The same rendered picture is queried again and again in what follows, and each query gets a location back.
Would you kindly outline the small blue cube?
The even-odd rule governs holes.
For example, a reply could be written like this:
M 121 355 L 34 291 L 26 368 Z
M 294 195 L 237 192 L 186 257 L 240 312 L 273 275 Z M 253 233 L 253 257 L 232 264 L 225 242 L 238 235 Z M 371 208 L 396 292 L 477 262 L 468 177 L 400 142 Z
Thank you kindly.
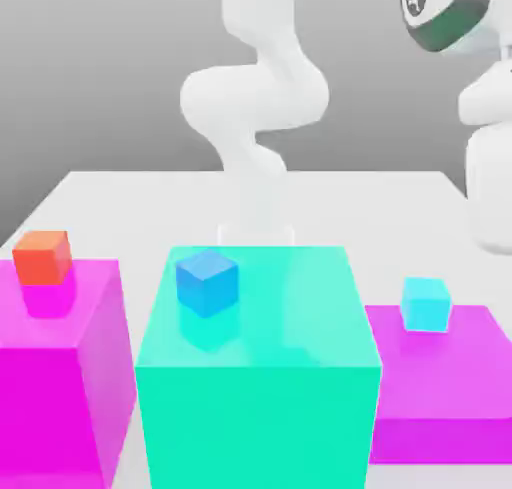
M 239 299 L 239 265 L 213 249 L 175 263 L 179 302 L 202 318 L 235 305 Z

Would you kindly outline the small cyan cube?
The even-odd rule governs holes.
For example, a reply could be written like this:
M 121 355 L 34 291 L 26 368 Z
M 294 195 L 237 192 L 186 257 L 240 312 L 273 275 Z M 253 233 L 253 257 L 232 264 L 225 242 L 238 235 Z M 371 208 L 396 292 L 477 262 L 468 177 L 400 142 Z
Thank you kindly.
M 452 298 L 440 278 L 404 279 L 400 310 L 407 331 L 446 333 Z

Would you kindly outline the small orange cube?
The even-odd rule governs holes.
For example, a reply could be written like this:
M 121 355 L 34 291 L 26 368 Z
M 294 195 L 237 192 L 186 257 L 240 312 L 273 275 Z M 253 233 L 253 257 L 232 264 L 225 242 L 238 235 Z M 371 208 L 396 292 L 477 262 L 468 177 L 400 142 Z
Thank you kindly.
M 64 230 L 27 231 L 12 250 L 19 282 L 24 286 L 59 285 L 72 266 Z

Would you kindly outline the large teal box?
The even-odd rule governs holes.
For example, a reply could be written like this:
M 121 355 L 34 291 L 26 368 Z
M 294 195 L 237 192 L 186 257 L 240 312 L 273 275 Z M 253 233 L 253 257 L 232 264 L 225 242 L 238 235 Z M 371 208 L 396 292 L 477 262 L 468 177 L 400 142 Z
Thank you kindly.
M 222 247 L 239 299 L 177 298 L 171 249 L 135 371 L 152 489 L 364 489 L 382 364 L 340 246 Z

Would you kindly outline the flat magenta box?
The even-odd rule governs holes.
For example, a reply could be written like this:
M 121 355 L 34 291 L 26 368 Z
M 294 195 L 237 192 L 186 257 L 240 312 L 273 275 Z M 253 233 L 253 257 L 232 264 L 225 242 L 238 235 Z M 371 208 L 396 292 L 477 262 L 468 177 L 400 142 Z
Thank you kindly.
M 512 340 L 488 308 L 454 306 L 445 333 L 366 311 L 382 361 L 371 464 L 512 464 Z

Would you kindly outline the large magenta box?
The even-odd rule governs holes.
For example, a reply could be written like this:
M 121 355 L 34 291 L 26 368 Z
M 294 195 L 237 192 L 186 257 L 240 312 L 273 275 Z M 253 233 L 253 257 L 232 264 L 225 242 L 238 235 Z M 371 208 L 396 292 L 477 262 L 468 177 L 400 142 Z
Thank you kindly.
M 135 400 L 118 262 L 22 287 L 0 260 L 0 489 L 111 489 Z

